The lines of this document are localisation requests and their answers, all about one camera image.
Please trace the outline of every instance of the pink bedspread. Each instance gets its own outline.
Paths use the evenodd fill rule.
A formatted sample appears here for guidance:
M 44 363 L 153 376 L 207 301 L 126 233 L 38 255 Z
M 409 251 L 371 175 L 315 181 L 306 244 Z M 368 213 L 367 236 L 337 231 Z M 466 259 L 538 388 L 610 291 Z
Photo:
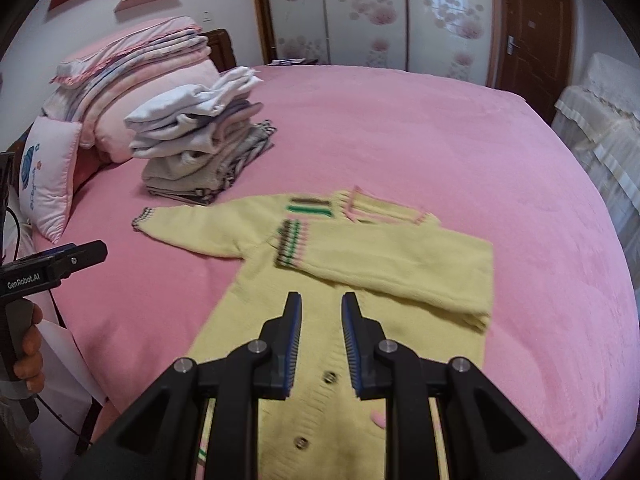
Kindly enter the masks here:
M 607 210 L 556 134 L 520 97 L 450 79 L 338 66 L 260 77 L 252 99 L 279 128 L 276 147 L 220 202 L 359 185 L 490 240 L 484 371 L 583 479 L 599 479 L 636 420 L 638 314 Z M 109 248 L 55 295 L 120 410 L 187 350 L 240 266 L 133 231 L 143 207 L 173 204 L 143 190 L 144 164 L 90 181 L 60 240 Z

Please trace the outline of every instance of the black button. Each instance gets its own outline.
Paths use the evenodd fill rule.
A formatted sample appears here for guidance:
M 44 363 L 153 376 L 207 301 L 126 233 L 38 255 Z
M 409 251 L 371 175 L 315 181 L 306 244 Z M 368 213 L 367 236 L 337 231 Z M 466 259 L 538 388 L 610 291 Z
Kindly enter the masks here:
M 303 436 L 297 436 L 293 439 L 293 443 L 299 450 L 304 450 L 309 447 L 309 441 Z
M 338 381 L 338 375 L 334 372 L 325 372 L 322 374 L 322 380 L 327 384 L 334 384 Z

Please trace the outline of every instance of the human hand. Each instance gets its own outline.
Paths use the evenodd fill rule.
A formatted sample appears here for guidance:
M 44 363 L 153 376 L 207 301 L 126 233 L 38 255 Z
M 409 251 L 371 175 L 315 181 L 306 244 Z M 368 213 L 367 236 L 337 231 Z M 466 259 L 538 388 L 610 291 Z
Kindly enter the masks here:
M 42 311 L 36 304 L 33 305 L 33 323 L 22 338 L 22 350 L 26 354 L 16 361 L 14 373 L 19 379 L 27 381 L 27 388 L 31 393 L 39 394 L 44 389 L 44 374 L 42 373 L 42 354 L 40 345 L 42 336 L 35 325 L 42 321 Z

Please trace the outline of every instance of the brown door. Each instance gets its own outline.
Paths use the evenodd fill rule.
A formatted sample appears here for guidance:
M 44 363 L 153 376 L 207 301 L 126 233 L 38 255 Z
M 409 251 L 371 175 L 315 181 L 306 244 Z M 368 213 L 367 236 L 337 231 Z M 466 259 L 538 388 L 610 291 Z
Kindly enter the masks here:
M 572 0 L 505 0 L 497 87 L 521 95 L 548 124 L 568 84 Z

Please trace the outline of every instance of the door handle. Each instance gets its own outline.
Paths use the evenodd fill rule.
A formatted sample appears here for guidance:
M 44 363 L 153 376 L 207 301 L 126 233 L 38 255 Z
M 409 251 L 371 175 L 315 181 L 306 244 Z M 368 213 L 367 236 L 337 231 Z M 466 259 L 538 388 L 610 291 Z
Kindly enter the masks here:
M 520 47 L 516 45 L 515 38 L 513 36 L 509 36 L 507 40 L 507 54 L 509 54 L 509 56 L 513 56 L 514 48 L 520 48 Z

